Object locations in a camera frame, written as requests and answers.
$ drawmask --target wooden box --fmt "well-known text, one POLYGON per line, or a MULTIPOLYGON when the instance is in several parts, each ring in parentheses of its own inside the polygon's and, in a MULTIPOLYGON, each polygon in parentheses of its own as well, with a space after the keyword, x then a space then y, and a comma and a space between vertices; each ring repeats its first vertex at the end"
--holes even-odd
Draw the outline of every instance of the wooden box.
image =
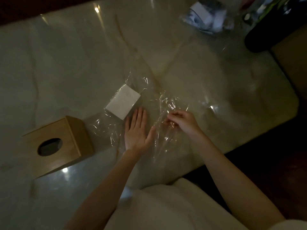
POLYGON ((68 167, 94 153, 82 120, 65 116, 23 136, 29 146, 33 175, 68 167))

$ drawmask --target marble table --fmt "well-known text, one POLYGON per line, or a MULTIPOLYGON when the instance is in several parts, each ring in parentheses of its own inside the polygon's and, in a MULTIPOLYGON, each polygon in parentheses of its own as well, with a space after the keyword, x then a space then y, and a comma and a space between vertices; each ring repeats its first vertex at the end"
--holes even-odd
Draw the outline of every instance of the marble table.
MULTIPOLYGON (((165 90, 185 100, 224 153, 296 115, 286 77, 268 52, 245 49, 240 25, 211 37, 181 23, 194 2, 96 0, 0 27, 3 229, 60 229, 106 176, 122 152, 120 137, 115 146, 93 138, 94 156, 33 180, 21 135, 64 115, 83 119, 91 131, 130 73, 149 79, 150 97, 165 90)), ((153 124, 159 100, 147 97, 141 104, 155 113, 153 124)), ((201 166, 178 137, 162 154, 142 158, 128 185, 168 183, 201 166)))

